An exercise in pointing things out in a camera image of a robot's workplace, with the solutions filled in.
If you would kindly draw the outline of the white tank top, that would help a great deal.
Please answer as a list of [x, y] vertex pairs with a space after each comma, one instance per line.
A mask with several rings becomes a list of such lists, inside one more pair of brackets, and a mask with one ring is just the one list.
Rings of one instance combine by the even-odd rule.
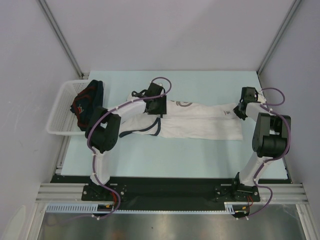
[[119, 137], [130, 134], [162, 138], [241, 141], [235, 103], [207, 106], [195, 102], [166, 101], [166, 114], [137, 114], [120, 125]]

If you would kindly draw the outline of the navy tank top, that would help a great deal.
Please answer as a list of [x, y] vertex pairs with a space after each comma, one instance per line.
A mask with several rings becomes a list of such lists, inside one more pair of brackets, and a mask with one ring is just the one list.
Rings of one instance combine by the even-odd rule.
[[70, 111], [75, 115], [77, 126], [81, 131], [86, 131], [95, 108], [102, 107], [103, 100], [104, 83], [95, 79], [76, 95]]

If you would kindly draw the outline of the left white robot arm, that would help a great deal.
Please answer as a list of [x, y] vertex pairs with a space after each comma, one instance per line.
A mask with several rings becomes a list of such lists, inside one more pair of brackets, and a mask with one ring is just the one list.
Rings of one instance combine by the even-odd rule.
[[[106, 184], [111, 175], [107, 170], [107, 155], [119, 137], [125, 137], [133, 132], [145, 133], [155, 129], [154, 136], [161, 131], [161, 117], [167, 113], [167, 91], [160, 83], [151, 81], [148, 89], [133, 91], [125, 103], [107, 109], [96, 107], [85, 132], [87, 146], [92, 151], [92, 174], [90, 180], [95, 184], [93, 194], [100, 200], [110, 196], [111, 188]], [[121, 132], [121, 125], [127, 120], [139, 115], [154, 115], [153, 123], [144, 128], [136, 128]]]

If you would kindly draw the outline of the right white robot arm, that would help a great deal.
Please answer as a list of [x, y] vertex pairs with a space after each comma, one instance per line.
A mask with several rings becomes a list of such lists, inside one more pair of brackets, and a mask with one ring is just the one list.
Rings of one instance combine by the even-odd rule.
[[231, 196], [237, 200], [259, 196], [258, 181], [267, 167], [282, 159], [291, 146], [291, 117], [276, 113], [276, 104], [259, 101], [254, 87], [243, 87], [238, 105], [233, 112], [242, 120], [255, 121], [252, 137], [253, 153], [246, 166], [237, 173], [231, 188]]

